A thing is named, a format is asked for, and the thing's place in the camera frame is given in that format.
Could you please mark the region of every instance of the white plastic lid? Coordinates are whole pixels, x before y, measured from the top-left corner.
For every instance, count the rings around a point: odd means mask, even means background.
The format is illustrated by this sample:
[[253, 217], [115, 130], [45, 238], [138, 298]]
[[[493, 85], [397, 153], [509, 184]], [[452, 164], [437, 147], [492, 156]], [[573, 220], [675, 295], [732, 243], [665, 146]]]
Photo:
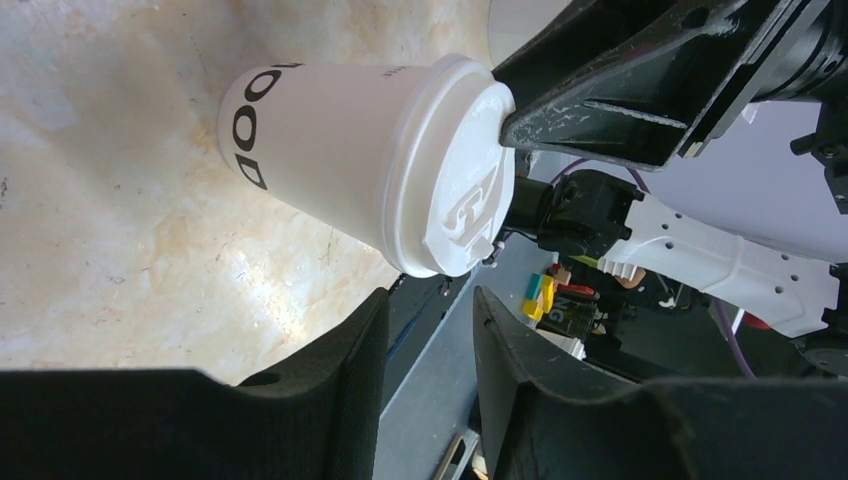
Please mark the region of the white plastic lid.
[[498, 141], [512, 93], [460, 55], [439, 66], [409, 113], [386, 205], [384, 253], [416, 277], [460, 276], [488, 257], [515, 182], [514, 150]]

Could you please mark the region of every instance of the green component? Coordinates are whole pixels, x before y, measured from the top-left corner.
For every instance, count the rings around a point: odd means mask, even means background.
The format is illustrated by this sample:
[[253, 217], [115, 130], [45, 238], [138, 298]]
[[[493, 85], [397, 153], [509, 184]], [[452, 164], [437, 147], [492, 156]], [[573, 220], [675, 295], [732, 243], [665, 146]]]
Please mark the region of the green component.
[[592, 268], [598, 268], [598, 260], [592, 257], [587, 257], [586, 255], [580, 255], [579, 257], [571, 257], [574, 260], [577, 260], [580, 263], [589, 265]]
[[534, 273], [530, 277], [530, 285], [527, 286], [527, 291], [524, 293], [524, 298], [528, 300], [536, 300], [539, 298], [539, 292], [542, 291], [542, 276]]

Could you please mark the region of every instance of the cup lid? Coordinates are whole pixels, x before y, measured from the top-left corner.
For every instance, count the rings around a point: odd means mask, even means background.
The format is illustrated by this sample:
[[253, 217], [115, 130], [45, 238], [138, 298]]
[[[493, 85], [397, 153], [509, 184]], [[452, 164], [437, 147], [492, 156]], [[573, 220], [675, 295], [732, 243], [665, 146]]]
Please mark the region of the cup lid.
[[443, 75], [448, 88], [431, 114], [420, 118], [408, 168], [394, 178], [399, 221], [386, 224], [395, 229], [387, 239], [400, 245], [387, 258], [413, 276], [469, 272], [492, 253], [512, 200], [514, 150], [499, 143], [515, 109], [512, 93], [482, 64], [460, 58]]

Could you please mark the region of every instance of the red object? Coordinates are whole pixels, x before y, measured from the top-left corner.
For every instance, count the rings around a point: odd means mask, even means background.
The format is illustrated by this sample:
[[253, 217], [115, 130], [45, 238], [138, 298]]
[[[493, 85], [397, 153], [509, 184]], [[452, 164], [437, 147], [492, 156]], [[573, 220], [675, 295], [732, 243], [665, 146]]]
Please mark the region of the red object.
[[745, 315], [742, 316], [742, 323], [748, 325], [751, 328], [756, 328], [757, 330], [771, 330], [771, 327], [768, 324], [759, 318], [751, 315], [748, 312], [745, 312]]
[[580, 293], [589, 297], [595, 295], [595, 290], [591, 287], [584, 287], [583, 285], [563, 285], [560, 283], [559, 286], [557, 286], [557, 290], [561, 292]]

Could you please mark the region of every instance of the black foam padding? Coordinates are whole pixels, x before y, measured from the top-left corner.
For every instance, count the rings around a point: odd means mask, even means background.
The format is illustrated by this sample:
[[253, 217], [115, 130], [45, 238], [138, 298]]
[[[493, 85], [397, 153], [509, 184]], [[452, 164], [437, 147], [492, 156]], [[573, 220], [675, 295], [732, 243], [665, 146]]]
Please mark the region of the black foam padding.
[[844, 478], [848, 383], [629, 384], [571, 357], [490, 290], [474, 296], [490, 478]]
[[197, 371], [0, 374], [0, 478], [370, 479], [388, 296], [239, 387]]

